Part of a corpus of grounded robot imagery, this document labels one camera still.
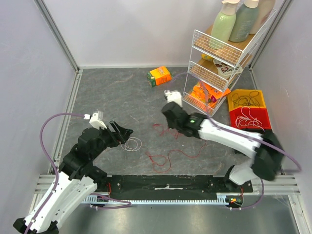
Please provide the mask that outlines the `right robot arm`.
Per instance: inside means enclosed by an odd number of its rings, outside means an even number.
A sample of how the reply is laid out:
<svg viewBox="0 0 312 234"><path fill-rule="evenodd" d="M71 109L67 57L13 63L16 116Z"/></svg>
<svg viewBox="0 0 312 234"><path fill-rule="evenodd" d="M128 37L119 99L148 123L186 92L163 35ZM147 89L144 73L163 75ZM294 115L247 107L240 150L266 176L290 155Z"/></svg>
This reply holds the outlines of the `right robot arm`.
<svg viewBox="0 0 312 234"><path fill-rule="evenodd" d="M223 178L229 192L236 191L245 182L259 178L273 181L281 168L283 149L271 130L264 133L248 132L221 124L201 113L188 114L175 102L162 109L168 127L187 137L214 141L246 155L248 161L231 166Z"/></svg>

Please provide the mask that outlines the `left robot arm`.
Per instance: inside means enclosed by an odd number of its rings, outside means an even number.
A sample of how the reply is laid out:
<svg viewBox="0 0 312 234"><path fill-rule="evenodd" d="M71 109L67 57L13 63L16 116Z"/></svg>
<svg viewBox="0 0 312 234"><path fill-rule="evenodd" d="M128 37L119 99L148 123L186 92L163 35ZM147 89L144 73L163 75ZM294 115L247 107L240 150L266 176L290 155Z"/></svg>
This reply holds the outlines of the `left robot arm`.
<svg viewBox="0 0 312 234"><path fill-rule="evenodd" d="M133 130L111 121L82 131L77 143L63 158L50 188L35 209L18 218L13 227L21 234L57 234L65 220L91 193L105 190L107 173L93 161L107 148L124 144Z"/></svg>

